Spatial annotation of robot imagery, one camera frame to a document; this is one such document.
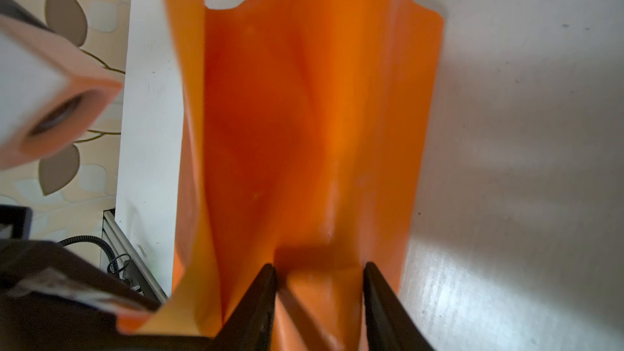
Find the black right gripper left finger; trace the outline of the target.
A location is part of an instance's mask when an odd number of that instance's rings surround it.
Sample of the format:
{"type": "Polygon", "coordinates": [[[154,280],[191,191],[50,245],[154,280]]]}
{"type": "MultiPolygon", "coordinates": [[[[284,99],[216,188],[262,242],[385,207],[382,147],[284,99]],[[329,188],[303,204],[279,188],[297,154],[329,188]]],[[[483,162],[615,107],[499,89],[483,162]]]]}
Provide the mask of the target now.
{"type": "Polygon", "coordinates": [[[269,350],[275,318],[276,268],[265,264],[211,343],[211,350],[269,350]]]}

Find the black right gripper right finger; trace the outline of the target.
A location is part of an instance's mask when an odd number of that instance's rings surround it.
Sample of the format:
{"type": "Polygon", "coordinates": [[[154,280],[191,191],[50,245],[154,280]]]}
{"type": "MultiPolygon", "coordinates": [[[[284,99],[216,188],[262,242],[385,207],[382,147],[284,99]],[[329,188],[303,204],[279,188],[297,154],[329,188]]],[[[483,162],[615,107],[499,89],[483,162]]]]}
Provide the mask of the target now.
{"type": "Polygon", "coordinates": [[[434,350],[372,262],[363,270],[363,295],[370,350],[434,350]]]}

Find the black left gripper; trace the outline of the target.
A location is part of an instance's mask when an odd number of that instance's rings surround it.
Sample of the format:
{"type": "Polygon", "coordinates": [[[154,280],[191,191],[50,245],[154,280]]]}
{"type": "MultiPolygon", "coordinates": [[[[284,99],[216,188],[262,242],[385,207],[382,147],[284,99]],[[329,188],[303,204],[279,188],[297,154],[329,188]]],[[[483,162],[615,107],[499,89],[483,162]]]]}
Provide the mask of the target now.
{"type": "Polygon", "coordinates": [[[1,207],[3,350],[211,348],[202,336],[123,334],[117,310],[150,313],[155,302],[55,242],[26,239],[32,217],[28,207],[1,207]]]}

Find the orange wrapping paper sheet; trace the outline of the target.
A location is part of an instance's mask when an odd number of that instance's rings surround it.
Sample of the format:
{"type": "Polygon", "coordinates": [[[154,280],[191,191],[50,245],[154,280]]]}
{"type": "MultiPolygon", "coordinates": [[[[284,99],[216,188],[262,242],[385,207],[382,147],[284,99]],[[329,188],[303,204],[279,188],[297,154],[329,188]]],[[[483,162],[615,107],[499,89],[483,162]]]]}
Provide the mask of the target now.
{"type": "Polygon", "coordinates": [[[370,350],[363,270],[397,293],[443,18],[413,0],[164,3],[186,115],[175,287],[118,329],[213,341],[269,263],[269,350],[370,350]]]}

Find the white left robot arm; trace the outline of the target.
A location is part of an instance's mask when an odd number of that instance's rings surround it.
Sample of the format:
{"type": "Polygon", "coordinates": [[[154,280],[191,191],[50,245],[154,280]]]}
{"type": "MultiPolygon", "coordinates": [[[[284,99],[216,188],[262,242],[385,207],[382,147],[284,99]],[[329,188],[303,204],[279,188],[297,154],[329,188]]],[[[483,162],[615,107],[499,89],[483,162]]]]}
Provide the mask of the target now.
{"type": "MultiPolygon", "coordinates": [[[[14,0],[1,0],[1,167],[52,161],[97,119],[121,84],[14,0]]],[[[132,259],[99,237],[98,269],[68,243],[29,238],[28,206],[1,208],[1,347],[4,350],[206,350],[198,336],[131,336],[117,316],[157,302],[123,281],[132,259]]]]}

